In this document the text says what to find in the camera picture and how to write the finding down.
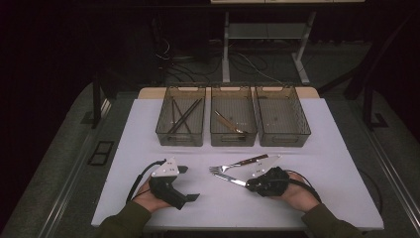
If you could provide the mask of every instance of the floor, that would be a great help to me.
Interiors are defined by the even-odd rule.
[[[208,62],[191,60],[176,53],[165,82],[221,81],[221,51],[215,41]],[[290,53],[295,42],[232,42],[230,46],[231,81],[286,81],[298,85],[299,78]],[[319,88],[358,65],[368,52],[365,43],[310,44],[302,62],[310,86]],[[344,82],[321,94],[342,133],[356,166],[384,221],[384,230],[371,231],[367,237],[420,237],[416,208],[420,200],[420,145],[389,108],[380,94],[374,95],[373,113],[379,113],[387,127],[370,131],[362,122],[362,102],[343,96]],[[113,154],[124,130],[137,92],[119,93],[105,100],[103,119],[91,129],[92,88],[86,87],[74,101],[50,149],[7,224],[2,237],[92,237],[90,225],[102,185],[112,164]],[[114,146],[103,167],[86,165],[100,141]],[[167,232],[163,237],[248,237],[240,232],[200,233]],[[302,233],[258,233],[259,237],[306,237]]]

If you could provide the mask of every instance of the sleeve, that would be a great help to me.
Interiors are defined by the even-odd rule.
[[[325,204],[319,204],[312,208],[302,217],[302,221],[308,226],[315,237],[364,237],[358,228],[346,221],[337,219]]]
[[[144,207],[129,201],[117,214],[107,217],[99,226],[96,238],[139,238],[151,213]]]

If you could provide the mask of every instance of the knife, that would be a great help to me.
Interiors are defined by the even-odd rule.
[[[220,112],[218,112],[217,110],[214,110],[214,113],[216,113],[217,115],[217,119],[226,127],[228,127],[231,131],[236,132],[236,133],[248,133],[246,131],[240,130],[237,126],[235,126],[231,121],[229,121],[228,119],[226,119],[222,114],[220,114]]]
[[[239,180],[239,179],[236,179],[236,178],[227,176],[225,174],[213,174],[213,175],[215,177],[219,178],[219,179],[223,179],[223,180],[232,182],[232,183],[237,184],[237,185],[240,185],[240,186],[244,186],[244,187],[247,186],[247,183],[245,181],[242,181],[242,180]]]

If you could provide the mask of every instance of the white table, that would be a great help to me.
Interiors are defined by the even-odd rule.
[[[277,166],[305,175],[338,218],[363,230],[383,229],[383,221],[325,100],[316,98],[313,89],[305,94],[309,98],[303,98],[301,92],[298,90],[312,131],[303,148],[261,147],[258,137],[253,147],[213,148],[209,134],[209,98],[206,100],[204,145],[193,148],[159,144],[155,128],[164,90],[144,89],[140,94],[143,99],[137,99],[133,104],[92,225],[98,226],[124,207],[134,180],[146,166],[175,157],[179,166],[188,166],[189,170],[178,176],[174,188],[183,194],[200,193],[200,196],[194,202],[185,203],[181,210],[166,208],[154,213],[146,230],[304,230],[301,212],[208,172],[210,166],[269,154],[282,155]],[[253,168],[252,165],[235,168],[227,174],[246,180],[252,177]]]

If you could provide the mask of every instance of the hand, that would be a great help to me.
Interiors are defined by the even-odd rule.
[[[170,207],[168,203],[156,198],[151,192],[151,188],[149,186],[150,179],[151,177],[148,177],[145,183],[143,183],[143,185],[139,188],[139,191],[133,201],[147,209],[150,213],[154,213],[161,208]]]
[[[304,182],[303,178],[295,173],[288,173],[291,179]],[[311,192],[305,188],[290,183],[287,190],[282,196],[272,196],[271,198],[286,201],[291,207],[296,210],[308,212],[310,209],[317,206],[320,202],[312,195]]]

